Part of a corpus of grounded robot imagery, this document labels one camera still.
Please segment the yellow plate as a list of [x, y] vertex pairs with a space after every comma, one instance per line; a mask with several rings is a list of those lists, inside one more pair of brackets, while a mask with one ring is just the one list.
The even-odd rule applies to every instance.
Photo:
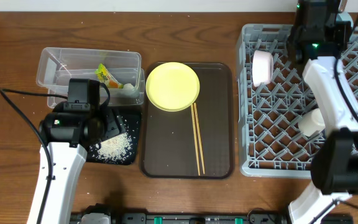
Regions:
[[192, 105], [200, 93], [200, 80], [188, 65], [166, 62], [149, 73], [145, 90], [149, 101], [158, 109], [181, 111]]

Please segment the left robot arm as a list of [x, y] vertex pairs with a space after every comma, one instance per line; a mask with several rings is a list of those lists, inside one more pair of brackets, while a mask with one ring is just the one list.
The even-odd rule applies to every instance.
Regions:
[[125, 133], [118, 112], [100, 101], [97, 80], [72, 78], [67, 100], [40, 122], [40, 169], [28, 223], [68, 223], [91, 146]]

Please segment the leftover cooked rice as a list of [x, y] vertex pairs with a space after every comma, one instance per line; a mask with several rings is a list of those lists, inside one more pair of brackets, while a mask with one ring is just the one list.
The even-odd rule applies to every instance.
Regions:
[[122, 164], [130, 159], [132, 152], [132, 136], [124, 133], [94, 145], [90, 151], [90, 158], [108, 164]]

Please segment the green snack wrapper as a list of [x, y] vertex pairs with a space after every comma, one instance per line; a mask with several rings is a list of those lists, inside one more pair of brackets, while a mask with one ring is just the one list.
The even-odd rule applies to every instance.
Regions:
[[98, 80], [101, 83], [104, 83], [108, 88], [122, 89], [124, 87], [124, 85], [119, 83], [102, 63], [98, 65], [95, 74]]

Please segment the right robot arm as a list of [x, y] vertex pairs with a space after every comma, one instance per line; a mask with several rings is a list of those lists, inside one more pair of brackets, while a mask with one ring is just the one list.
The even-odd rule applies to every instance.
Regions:
[[311, 161], [310, 184], [282, 223], [320, 223], [358, 194], [358, 102], [340, 60], [357, 22], [337, 19], [344, 3], [299, 0], [287, 39], [288, 58], [314, 94], [326, 140]]

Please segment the white tissue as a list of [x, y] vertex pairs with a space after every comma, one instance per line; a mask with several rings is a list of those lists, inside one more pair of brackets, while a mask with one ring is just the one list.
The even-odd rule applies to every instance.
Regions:
[[135, 97], [139, 94], [139, 92], [131, 83], [126, 83], [122, 87], [122, 94], [125, 96]]

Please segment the pale green cup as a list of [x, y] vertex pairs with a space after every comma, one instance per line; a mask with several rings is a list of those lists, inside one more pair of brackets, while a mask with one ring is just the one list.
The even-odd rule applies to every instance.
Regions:
[[316, 108], [302, 116], [301, 120], [298, 122], [298, 127], [301, 133], [307, 137], [323, 131], [325, 129], [325, 123], [320, 109]]

